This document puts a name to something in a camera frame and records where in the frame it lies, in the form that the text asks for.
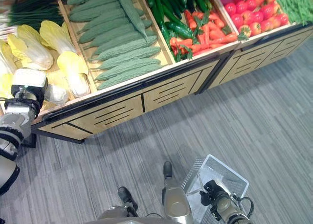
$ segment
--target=carrot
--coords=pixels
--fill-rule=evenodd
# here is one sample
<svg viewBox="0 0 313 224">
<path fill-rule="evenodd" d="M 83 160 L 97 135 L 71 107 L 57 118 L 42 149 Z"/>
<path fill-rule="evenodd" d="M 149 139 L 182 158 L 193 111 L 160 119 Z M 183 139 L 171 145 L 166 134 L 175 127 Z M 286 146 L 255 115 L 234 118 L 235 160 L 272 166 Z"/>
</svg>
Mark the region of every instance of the carrot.
<svg viewBox="0 0 313 224">
<path fill-rule="evenodd" d="M 209 25 L 205 24 L 202 26 L 203 31 L 204 31 L 204 42 L 206 44 L 209 44 L 210 42 L 210 27 Z"/>
<path fill-rule="evenodd" d="M 210 39 L 211 40 L 216 40 L 219 38 L 223 38 L 225 36 L 226 35 L 220 29 L 219 30 L 213 30 L 213 31 L 210 30 Z"/>
<path fill-rule="evenodd" d="M 203 18 L 203 16 L 204 16 L 204 13 L 203 13 L 203 12 L 200 12 L 200 11 L 194 11 L 194 12 L 192 12 L 191 15 L 192 15 L 193 17 L 194 17 L 194 16 L 197 16 L 199 19 L 202 20 L 202 18 Z"/>
<path fill-rule="evenodd" d="M 181 42 L 177 42 L 176 44 L 190 47 L 192 45 L 192 39 L 185 39 L 185 40 L 182 40 Z"/>
<path fill-rule="evenodd" d="M 210 45 L 206 44 L 195 44 L 191 46 L 192 53 L 195 54 L 201 50 L 210 48 Z"/>
<path fill-rule="evenodd" d="M 221 46 L 223 46 L 223 45 L 226 45 L 226 43 L 210 44 L 210 48 L 215 49 L 215 48 L 221 47 Z"/>
<path fill-rule="evenodd" d="M 176 46 L 177 44 L 177 38 L 176 37 L 172 37 L 171 40 L 170 40 L 170 45 L 171 46 Z"/>
<path fill-rule="evenodd" d="M 203 50 L 199 50 L 198 52 L 193 53 L 193 56 L 198 55 L 198 54 L 202 54 L 202 53 L 205 53 L 205 52 L 208 52 L 209 50 L 211 50 L 211 48 L 206 48 L 206 49 L 203 49 Z"/>
<path fill-rule="evenodd" d="M 209 28 L 210 28 L 211 31 L 212 30 L 220 30 L 220 28 L 217 27 L 217 25 L 215 23 L 208 22 L 207 24 L 209 25 Z"/>
<path fill-rule="evenodd" d="M 225 23 L 224 23 L 222 20 L 220 20 L 220 19 L 214 20 L 214 23 L 215 23 L 215 25 L 216 25 L 217 27 L 219 27 L 220 29 L 222 29 L 223 27 L 225 27 Z"/>
<path fill-rule="evenodd" d="M 194 31 L 197 28 L 197 23 L 194 20 L 189 21 L 189 28 Z"/>
<path fill-rule="evenodd" d="M 190 20 L 194 20 L 189 10 L 184 10 L 184 15 L 187 22 L 189 22 Z"/>
<path fill-rule="evenodd" d="M 213 39 L 212 41 L 210 41 L 210 44 L 230 43 L 230 42 L 235 42 L 236 40 L 237 40 L 237 35 L 236 35 L 236 33 L 232 32 L 232 33 L 228 34 L 227 36 Z"/>
</svg>

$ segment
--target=parsley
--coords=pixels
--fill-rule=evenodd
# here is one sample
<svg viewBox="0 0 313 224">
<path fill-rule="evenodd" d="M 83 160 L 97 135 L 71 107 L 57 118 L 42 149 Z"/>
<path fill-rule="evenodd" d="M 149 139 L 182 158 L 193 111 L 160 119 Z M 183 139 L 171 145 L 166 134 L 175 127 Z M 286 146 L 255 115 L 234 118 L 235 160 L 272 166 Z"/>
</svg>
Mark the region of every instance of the parsley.
<svg viewBox="0 0 313 224">
<path fill-rule="evenodd" d="M 228 35 L 230 33 L 232 33 L 230 27 L 228 25 L 226 25 L 225 27 L 222 28 L 222 32 L 225 34 L 225 35 Z"/>
</svg>

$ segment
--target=wooden produce display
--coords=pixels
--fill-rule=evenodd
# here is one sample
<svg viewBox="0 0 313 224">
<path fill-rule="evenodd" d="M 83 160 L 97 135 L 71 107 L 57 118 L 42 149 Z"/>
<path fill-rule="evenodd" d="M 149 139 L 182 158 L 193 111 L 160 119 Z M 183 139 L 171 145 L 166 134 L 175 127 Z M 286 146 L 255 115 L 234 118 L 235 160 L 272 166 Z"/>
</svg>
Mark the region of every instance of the wooden produce display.
<svg viewBox="0 0 313 224">
<path fill-rule="evenodd" d="M 212 80 L 209 88 L 276 62 L 295 51 L 313 34 L 312 26 L 297 30 L 277 39 L 270 40 L 250 49 L 237 50 Z"/>
</svg>

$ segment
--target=drawer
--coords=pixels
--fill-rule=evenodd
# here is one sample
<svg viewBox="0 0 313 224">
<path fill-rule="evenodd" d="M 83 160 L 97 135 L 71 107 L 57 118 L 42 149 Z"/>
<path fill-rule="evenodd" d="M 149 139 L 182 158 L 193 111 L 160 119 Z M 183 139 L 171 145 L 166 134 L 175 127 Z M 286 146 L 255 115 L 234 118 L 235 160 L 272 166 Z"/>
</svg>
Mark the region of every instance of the drawer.
<svg viewBox="0 0 313 224">
<path fill-rule="evenodd" d="M 141 114 L 141 95 L 124 96 L 45 125 L 39 130 L 81 140 Z"/>
<path fill-rule="evenodd" d="M 284 39 L 281 44 L 257 68 L 269 65 L 288 56 L 311 34 L 312 30 Z"/>
<path fill-rule="evenodd" d="M 152 111 L 165 104 L 187 96 L 199 74 L 200 72 L 198 71 L 168 84 L 164 84 L 163 82 L 157 84 L 155 89 L 143 94 L 145 110 L 147 112 Z"/>
<path fill-rule="evenodd" d="M 278 47 L 280 43 L 281 41 L 266 45 L 251 52 L 245 51 L 243 55 L 240 55 L 240 52 L 237 51 L 225 64 L 219 75 L 210 85 L 210 88 L 255 70 L 260 65 L 260 63 L 262 63 L 263 60 L 265 60 L 271 54 L 271 52 L 276 47 Z"/>
</svg>

